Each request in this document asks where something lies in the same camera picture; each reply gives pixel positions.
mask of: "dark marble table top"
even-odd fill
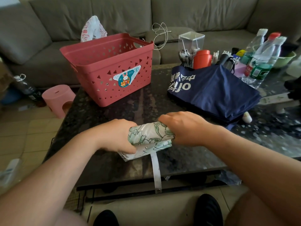
[[[57,136],[45,158],[47,160],[78,133],[110,121],[127,119],[138,125],[157,121],[161,114],[184,111],[167,96],[171,68],[152,71],[151,84],[125,98],[101,108],[80,89],[75,97]],[[283,71],[269,73],[259,91],[262,96],[286,92]],[[286,109],[276,114],[273,106],[256,106],[249,113],[251,124],[240,122],[232,132],[262,146],[292,158],[301,157],[300,107]],[[172,147],[157,152],[162,176],[194,173],[226,168],[226,165],[205,147]],[[144,156],[124,162],[115,152],[97,151],[76,183],[76,187],[103,183],[152,178],[151,157]]]

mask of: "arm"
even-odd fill
[[[128,142],[136,123],[113,120],[88,129],[69,141],[31,175],[0,197],[0,226],[54,225],[76,181],[100,148],[135,153]]]
[[[260,146],[190,112],[162,115],[178,144],[207,147],[286,222],[301,221],[301,162]]]

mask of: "gray sofa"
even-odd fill
[[[0,9],[0,56],[11,71],[39,88],[79,82],[59,49],[78,43],[82,27],[97,15],[108,35],[127,32],[154,40],[164,22],[168,43],[153,51],[153,65],[178,63],[178,35],[205,34],[211,53],[245,48],[260,28],[301,38],[301,0],[31,0]],[[155,44],[164,42],[164,35]]]

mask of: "sticker on basket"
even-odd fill
[[[139,70],[141,68],[141,65],[136,66],[132,69],[129,69],[125,72],[122,72],[121,74],[117,74],[113,77],[114,80],[118,81],[118,85],[121,87],[127,87],[130,85],[136,75],[138,74]]]

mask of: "black shoe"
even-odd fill
[[[96,217],[93,226],[119,226],[119,224],[115,214],[107,209]]]
[[[194,226],[223,226],[221,208],[214,197],[203,194],[194,210]]]

